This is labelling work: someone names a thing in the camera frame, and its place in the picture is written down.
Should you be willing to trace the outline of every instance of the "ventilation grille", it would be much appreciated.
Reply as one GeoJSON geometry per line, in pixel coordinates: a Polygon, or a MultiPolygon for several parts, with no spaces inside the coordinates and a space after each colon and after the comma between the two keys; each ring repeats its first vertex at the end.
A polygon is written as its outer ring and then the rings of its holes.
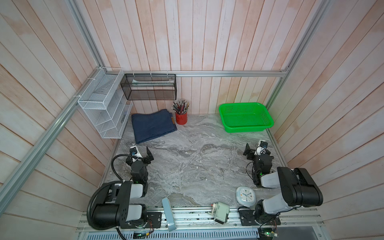
{"type": "MultiPolygon", "coordinates": [[[[126,239],[133,239],[133,231],[122,231],[126,239]]],[[[145,239],[255,239],[257,237],[256,228],[241,228],[241,229],[223,229],[223,230],[156,230],[145,239]]],[[[85,240],[117,240],[120,239],[116,231],[113,232],[90,232],[85,240]]]]}

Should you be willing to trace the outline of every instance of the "folded blue cloth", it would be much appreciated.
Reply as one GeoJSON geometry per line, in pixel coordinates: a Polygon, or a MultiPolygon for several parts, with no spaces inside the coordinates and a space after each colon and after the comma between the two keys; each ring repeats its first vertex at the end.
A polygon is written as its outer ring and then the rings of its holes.
{"type": "Polygon", "coordinates": [[[161,137],[177,130],[172,113],[166,109],[152,114],[133,114],[132,127],[136,144],[161,137]]]}

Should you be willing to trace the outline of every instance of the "alarm clock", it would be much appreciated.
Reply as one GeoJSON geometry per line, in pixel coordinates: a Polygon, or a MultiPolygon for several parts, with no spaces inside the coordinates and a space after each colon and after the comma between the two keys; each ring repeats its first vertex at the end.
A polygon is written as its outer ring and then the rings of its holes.
{"type": "Polygon", "coordinates": [[[249,187],[238,187],[236,190],[236,200],[238,203],[246,207],[255,206],[255,191],[249,187]]]}

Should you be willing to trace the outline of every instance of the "black cable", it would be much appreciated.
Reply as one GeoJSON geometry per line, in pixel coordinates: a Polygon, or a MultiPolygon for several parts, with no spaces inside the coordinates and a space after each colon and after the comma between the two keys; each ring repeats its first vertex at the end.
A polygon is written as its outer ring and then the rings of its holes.
{"type": "Polygon", "coordinates": [[[112,172],[116,175],[116,177],[120,180],[120,181],[123,181],[123,179],[120,177],[120,175],[116,172],[116,170],[115,170],[115,167],[113,166],[113,162],[115,161],[115,159],[116,158],[118,158],[118,157],[132,157],[132,158],[134,158],[134,159],[143,159],[143,158],[141,158],[141,157],[136,157],[136,156],[132,156],[132,155],[129,155],[129,154],[119,154],[119,155],[116,155],[116,156],[114,156],[113,158],[112,158],[112,160],[111,160],[111,168],[112,168],[112,172]]]}
{"type": "Polygon", "coordinates": [[[251,163],[253,163],[253,162],[249,162],[248,164],[247,164],[247,166],[245,167],[245,172],[248,174],[248,176],[252,179],[252,181],[253,181],[253,178],[249,175],[249,173],[248,173],[248,171],[247,171],[247,167],[249,166],[249,164],[251,164],[251,163]]]}
{"type": "Polygon", "coordinates": [[[119,234],[119,236],[121,237],[122,240],[127,240],[127,239],[123,236],[123,234],[121,233],[121,231],[120,231],[120,229],[119,229],[118,226],[116,226],[116,231],[118,232],[118,234],[119,234]]]}
{"type": "Polygon", "coordinates": [[[92,205],[93,205],[93,202],[94,202],[96,196],[97,196],[103,189],[105,189],[105,188],[107,188],[107,187],[110,187],[111,185],[115,185],[115,184],[119,184],[119,183],[122,184],[123,181],[112,181],[112,182],[109,182],[109,183],[107,183],[106,185],[104,185],[104,186],[98,188],[98,189],[96,190],[96,192],[92,195],[91,199],[89,200],[88,207],[87,207],[87,221],[88,221],[88,224],[89,224],[92,228],[94,228],[94,229],[96,229],[96,230],[106,230],[106,229],[110,228],[110,227],[98,227],[98,226],[96,226],[96,225],[94,224],[93,219],[92,219],[92,216],[91,216],[91,210],[92,210],[92,205]]]}
{"type": "Polygon", "coordinates": [[[238,207],[238,208],[237,208],[237,212],[239,213],[240,217],[243,217],[243,218],[246,218],[246,217],[245,217],[243,214],[240,213],[241,211],[239,211],[240,209],[243,209],[243,208],[247,208],[247,209],[253,211],[252,209],[250,209],[249,207],[246,207],[246,206],[240,206],[240,207],[238,207]]]}

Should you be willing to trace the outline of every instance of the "gray marble surface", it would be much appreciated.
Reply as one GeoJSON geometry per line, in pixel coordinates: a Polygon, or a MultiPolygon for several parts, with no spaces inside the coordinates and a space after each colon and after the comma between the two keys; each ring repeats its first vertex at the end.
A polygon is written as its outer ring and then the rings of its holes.
{"type": "MultiPolygon", "coordinates": [[[[255,149],[260,139],[268,142],[276,171],[281,164],[266,131],[227,133],[219,115],[188,115],[188,122],[177,125],[177,131],[138,145],[143,156],[148,147],[154,161],[147,167],[147,195],[131,203],[161,206],[167,197],[174,207],[210,206],[219,201],[238,206],[235,191],[239,186],[254,189],[257,200],[272,197],[280,189],[257,188],[245,171],[250,162],[243,156],[245,145],[255,149]]],[[[129,153],[132,145],[135,138],[128,119],[117,154],[129,153]]],[[[130,179],[131,169],[124,159],[116,159],[114,166],[123,179],[130,179]]],[[[110,169],[106,182],[112,180],[118,179],[110,169]]]]}

